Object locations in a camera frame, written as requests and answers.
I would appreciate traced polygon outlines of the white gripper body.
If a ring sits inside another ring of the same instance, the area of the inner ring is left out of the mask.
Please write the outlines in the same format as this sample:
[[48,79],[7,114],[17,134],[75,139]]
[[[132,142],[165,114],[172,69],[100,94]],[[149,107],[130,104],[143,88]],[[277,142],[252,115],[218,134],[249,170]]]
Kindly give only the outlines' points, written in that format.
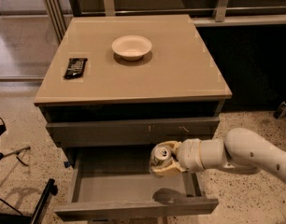
[[187,172],[198,173],[203,171],[201,162],[201,140],[187,139],[178,149],[177,159],[179,165]]

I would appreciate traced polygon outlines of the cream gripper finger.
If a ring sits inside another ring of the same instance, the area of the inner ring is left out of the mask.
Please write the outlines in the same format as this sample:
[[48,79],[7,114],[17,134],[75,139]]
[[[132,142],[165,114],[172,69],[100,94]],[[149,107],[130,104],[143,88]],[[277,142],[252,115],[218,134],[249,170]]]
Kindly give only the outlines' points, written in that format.
[[181,142],[178,142],[178,141],[166,141],[166,142],[160,143],[155,148],[155,154],[156,155],[177,154],[180,145],[181,145]]
[[178,162],[172,161],[164,166],[153,166],[150,168],[150,171],[158,177],[164,177],[184,173],[186,169],[181,167]]

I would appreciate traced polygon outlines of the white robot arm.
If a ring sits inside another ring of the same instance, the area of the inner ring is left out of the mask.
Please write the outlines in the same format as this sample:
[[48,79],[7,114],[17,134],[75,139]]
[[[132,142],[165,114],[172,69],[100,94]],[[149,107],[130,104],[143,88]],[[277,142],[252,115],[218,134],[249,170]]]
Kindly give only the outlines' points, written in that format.
[[262,170],[286,184],[286,152],[245,128],[235,128],[223,139],[166,141],[150,154],[150,173],[157,177],[217,169],[253,175]]

